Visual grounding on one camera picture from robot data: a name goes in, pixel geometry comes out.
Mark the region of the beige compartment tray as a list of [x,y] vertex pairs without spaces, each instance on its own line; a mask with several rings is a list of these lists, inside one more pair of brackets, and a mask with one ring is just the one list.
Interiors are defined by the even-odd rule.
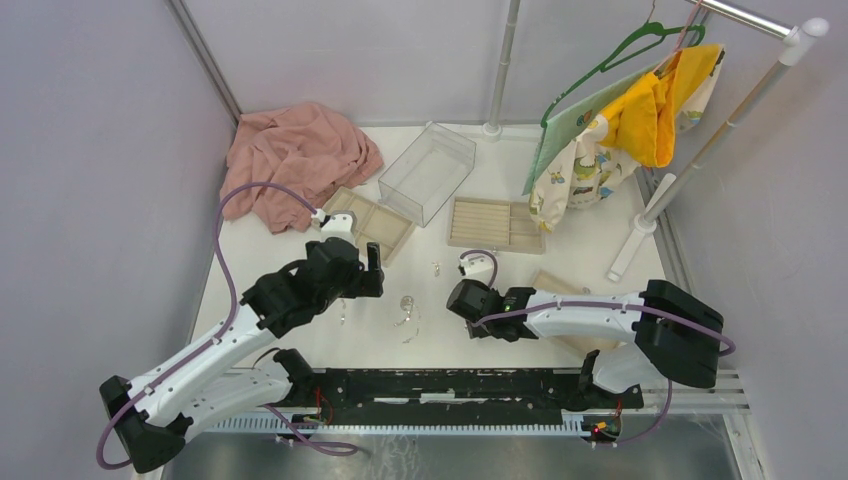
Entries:
[[390,266],[416,225],[395,211],[346,187],[340,187],[323,205],[328,214],[351,212],[356,217],[353,235],[360,253],[367,255],[367,244],[380,245],[383,266]]

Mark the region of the beige ring roll tray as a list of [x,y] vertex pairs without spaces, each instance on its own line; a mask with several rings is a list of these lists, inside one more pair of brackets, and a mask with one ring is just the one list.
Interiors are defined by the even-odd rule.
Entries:
[[541,255],[545,237],[523,202],[455,197],[447,244],[452,247]]

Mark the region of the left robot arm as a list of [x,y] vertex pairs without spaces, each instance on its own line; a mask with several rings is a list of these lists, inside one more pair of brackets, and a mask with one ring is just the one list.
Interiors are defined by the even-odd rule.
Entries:
[[384,273],[378,243],[366,258],[348,241],[309,241],[306,256],[259,277],[230,316],[170,359],[132,379],[113,375],[99,387],[109,422],[97,444],[105,470],[148,473],[172,460],[206,428],[243,411],[284,401],[306,405],[314,394],[301,357],[254,374],[225,373],[248,355],[310,323],[339,298],[378,298]]

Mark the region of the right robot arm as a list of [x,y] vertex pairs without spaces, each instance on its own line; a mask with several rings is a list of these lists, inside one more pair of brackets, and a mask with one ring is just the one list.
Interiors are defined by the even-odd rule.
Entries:
[[735,350],[718,311],[660,279],[649,281],[642,291],[611,296],[564,295],[533,287],[499,293],[478,280],[463,279],[446,307],[466,322],[471,337],[615,341],[615,348],[593,351],[584,361],[577,392],[591,408],[661,378],[712,388],[720,358]]

